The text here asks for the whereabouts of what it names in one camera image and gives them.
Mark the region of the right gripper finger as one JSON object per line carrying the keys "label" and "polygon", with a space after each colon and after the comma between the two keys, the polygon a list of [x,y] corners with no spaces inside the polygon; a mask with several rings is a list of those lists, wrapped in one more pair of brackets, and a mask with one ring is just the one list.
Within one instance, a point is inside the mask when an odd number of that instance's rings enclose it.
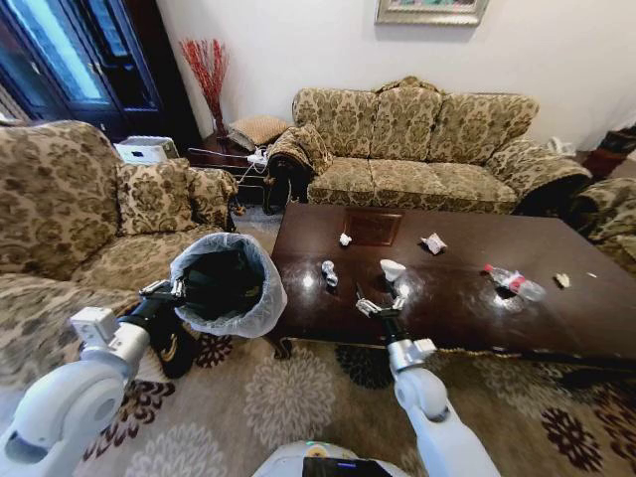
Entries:
{"label": "right gripper finger", "polygon": [[375,304],[366,298],[362,286],[356,283],[356,308],[364,315],[371,315],[375,312]]}
{"label": "right gripper finger", "polygon": [[402,310],[409,297],[409,285],[401,278],[390,283],[393,297],[392,309]]}

